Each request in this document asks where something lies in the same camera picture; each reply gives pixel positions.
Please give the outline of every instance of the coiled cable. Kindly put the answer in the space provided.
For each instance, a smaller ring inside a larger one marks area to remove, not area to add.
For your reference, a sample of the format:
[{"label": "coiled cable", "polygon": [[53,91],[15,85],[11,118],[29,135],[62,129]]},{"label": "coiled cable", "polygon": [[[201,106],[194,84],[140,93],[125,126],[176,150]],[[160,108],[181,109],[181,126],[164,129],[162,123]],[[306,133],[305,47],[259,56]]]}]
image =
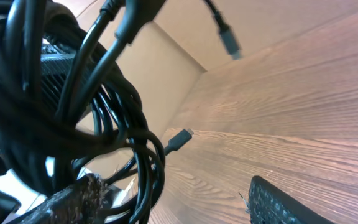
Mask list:
[{"label": "coiled cable", "polygon": [[[7,166],[26,185],[48,197],[74,184],[80,169],[98,155],[132,148],[134,157],[106,183],[137,173],[139,192],[124,205],[100,214],[125,213],[115,223],[147,223],[150,209],[162,193],[165,153],[148,130],[138,92],[115,63],[126,43],[118,41],[106,51],[98,42],[120,7],[101,11],[87,33],[70,11],[57,3],[0,1],[0,15],[7,16],[0,19],[0,148]],[[53,46],[64,46],[61,50],[76,52],[55,114],[42,103],[42,37]],[[86,85],[78,88],[83,65],[89,60],[96,62],[96,68]],[[91,105],[94,134],[75,129],[87,105]],[[148,142],[153,150],[147,147]],[[52,177],[45,168],[47,156],[55,158]],[[135,164],[136,172],[131,171]]]}]

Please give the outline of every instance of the bundle of cables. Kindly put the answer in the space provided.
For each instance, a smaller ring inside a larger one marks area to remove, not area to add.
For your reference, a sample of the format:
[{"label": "bundle of cables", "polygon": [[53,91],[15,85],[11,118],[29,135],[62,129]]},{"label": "bundle of cables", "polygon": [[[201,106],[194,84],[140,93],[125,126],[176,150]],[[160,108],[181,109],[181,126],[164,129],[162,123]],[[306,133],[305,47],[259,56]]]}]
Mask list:
[{"label": "bundle of cables", "polygon": [[[115,223],[147,223],[163,190],[165,155],[185,141],[173,141],[164,149],[148,129],[138,92],[115,61],[164,2],[107,0],[85,32],[61,4],[0,1],[0,156],[23,183],[50,197],[75,184],[81,168],[95,157],[131,148],[133,158],[103,181],[112,185],[137,174],[139,191],[124,205],[101,214],[125,214]],[[98,39],[124,6],[116,41],[106,50]],[[74,55],[70,69],[58,77],[61,89],[53,95],[56,105],[46,103],[51,102],[49,92],[57,87],[47,87],[43,80],[43,39],[54,51]],[[87,107],[93,114],[94,134],[76,129]],[[55,158],[51,177],[45,168],[47,157]]]}]

